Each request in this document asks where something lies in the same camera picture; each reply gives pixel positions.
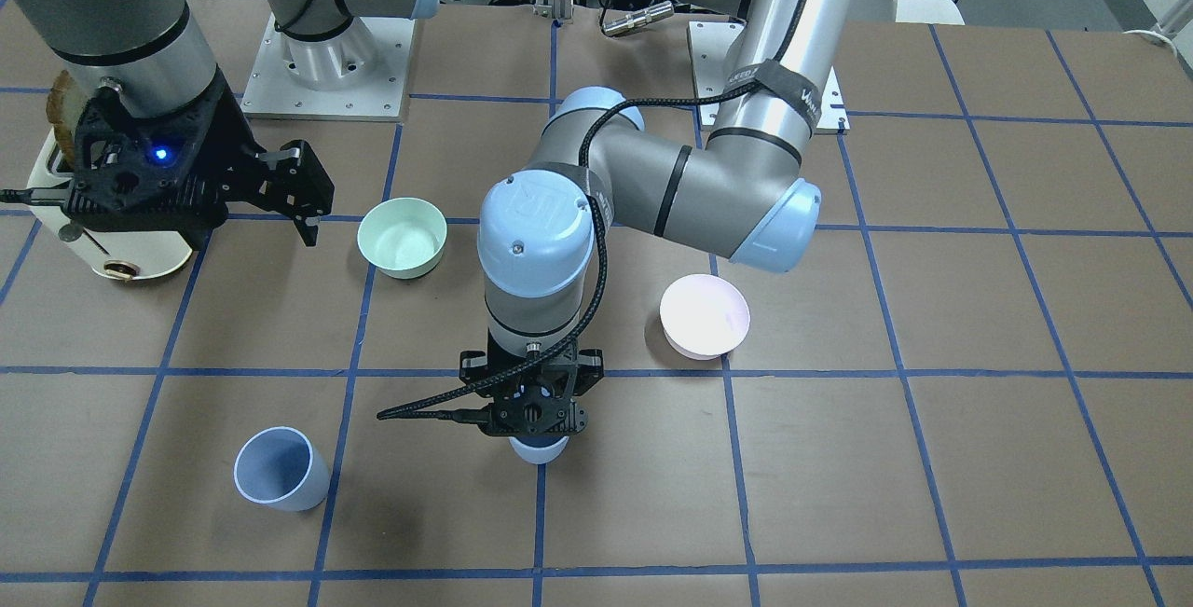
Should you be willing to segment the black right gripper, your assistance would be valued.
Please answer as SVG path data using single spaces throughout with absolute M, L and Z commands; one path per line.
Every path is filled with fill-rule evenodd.
M 290 219 L 304 246 L 317 244 L 321 217 L 332 212 L 334 182 L 307 141 L 278 151 L 256 143 L 225 76 L 204 91 L 214 117 L 200 145 L 200 178 L 221 202 L 242 200 Z

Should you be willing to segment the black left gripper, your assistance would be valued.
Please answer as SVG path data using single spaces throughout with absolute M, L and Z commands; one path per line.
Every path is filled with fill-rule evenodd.
M 521 366 L 527 360 L 527 357 L 515 357 L 505 351 L 494 337 L 489 337 L 484 351 L 460 352 L 459 378 L 464 383 L 483 380 L 490 374 L 500 374 L 503 370 Z M 570 398 L 587 394 L 601 379 L 602 349 L 580 349 L 576 343 L 569 343 L 554 359 L 528 366 L 524 372 L 480 389 L 476 394 L 483 398 L 512 399 L 524 389 L 537 385 L 546 389 L 551 397 Z

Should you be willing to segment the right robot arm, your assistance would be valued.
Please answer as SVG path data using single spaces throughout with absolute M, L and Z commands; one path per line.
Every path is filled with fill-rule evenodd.
M 245 202 L 293 222 L 307 246 L 334 184 L 314 149 L 256 143 L 187 0 L 16 0 L 84 91 L 68 179 L 4 190 L 97 233 L 193 242 Z M 439 0 L 268 0 L 291 83 L 334 91 L 382 72 L 367 18 L 429 18 Z

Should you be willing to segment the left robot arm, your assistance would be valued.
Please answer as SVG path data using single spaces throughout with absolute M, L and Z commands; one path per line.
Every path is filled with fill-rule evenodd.
M 802 157 L 853 0 L 678 1 L 743 23 L 721 83 L 575 89 L 528 165 L 486 193 L 474 241 L 488 361 L 460 374 L 465 394 L 518 390 L 569 360 L 608 293 L 614 225 L 775 274 L 801 264 L 821 212 Z

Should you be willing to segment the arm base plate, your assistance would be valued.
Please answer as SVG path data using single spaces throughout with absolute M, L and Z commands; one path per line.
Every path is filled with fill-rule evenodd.
M 725 89 L 741 88 L 747 81 L 759 81 L 758 92 L 775 94 L 781 103 L 795 106 L 798 114 L 817 114 L 812 134 L 847 134 L 851 122 L 843 103 L 837 73 L 832 67 L 824 83 L 808 83 L 805 78 L 785 72 L 778 62 L 733 69 L 743 33 L 742 23 L 690 21 L 687 42 L 692 60 L 693 94 L 703 100 L 698 107 L 700 126 L 710 131 L 719 120 L 721 106 L 711 98 Z
M 418 21 L 356 18 L 345 33 L 302 42 L 268 21 L 241 98 L 261 119 L 397 123 Z

